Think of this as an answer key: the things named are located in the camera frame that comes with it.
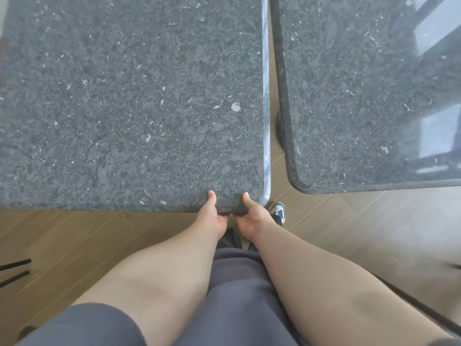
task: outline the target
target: person's left hand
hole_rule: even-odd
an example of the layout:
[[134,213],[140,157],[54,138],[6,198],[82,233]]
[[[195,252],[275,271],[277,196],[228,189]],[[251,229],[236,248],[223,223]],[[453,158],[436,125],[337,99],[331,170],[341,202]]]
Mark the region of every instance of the person's left hand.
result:
[[208,191],[208,200],[198,212],[195,222],[214,231],[217,238],[220,239],[226,232],[229,215],[218,214],[215,205],[216,194],[213,191]]

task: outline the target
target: white and blue sneaker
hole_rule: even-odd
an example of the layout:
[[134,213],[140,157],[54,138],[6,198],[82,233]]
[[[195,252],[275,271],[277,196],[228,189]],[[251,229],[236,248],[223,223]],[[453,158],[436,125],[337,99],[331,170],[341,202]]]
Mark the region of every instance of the white and blue sneaker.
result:
[[285,205],[281,202],[273,203],[269,209],[269,214],[271,215],[278,215],[282,220],[282,223],[285,223]]

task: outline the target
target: table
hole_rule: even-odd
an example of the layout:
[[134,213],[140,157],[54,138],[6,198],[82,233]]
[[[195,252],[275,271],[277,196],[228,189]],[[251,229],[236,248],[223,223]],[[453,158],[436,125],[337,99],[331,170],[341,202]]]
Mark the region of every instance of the table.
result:
[[3,43],[0,206],[268,200],[266,0],[10,0]]
[[461,185],[461,0],[270,0],[288,177]]

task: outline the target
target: floor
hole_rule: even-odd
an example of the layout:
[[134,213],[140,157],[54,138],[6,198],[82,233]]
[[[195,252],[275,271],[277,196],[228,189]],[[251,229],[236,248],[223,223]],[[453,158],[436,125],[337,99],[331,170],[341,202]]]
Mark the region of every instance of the floor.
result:
[[[271,118],[279,109],[271,56]],[[461,187],[305,195],[287,180],[272,139],[271,200],[285,203],[285,228],[380,275],[461,323]],[[0,340],[39,326],[131,253],[186,228],[194,214],[0,211],[0,264],[31,258],[31,274],[0,289]],[[0,281],[24,267],[0,272]]]

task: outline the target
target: skin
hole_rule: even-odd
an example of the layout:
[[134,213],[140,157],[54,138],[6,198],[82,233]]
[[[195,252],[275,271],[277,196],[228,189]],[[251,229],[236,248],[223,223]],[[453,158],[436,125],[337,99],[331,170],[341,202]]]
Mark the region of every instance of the skin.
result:
[[[248,193],[243,202],[249,213],[234,215],[240,231],[255,243],[294,326],[313,346],[420,346],[449,338],[365,269],[285,231]],[[127,257],[74,304],[114,306],[149,346],[170,346],[206,297],[229,218],[215,204],[209,191],[192,226]]]

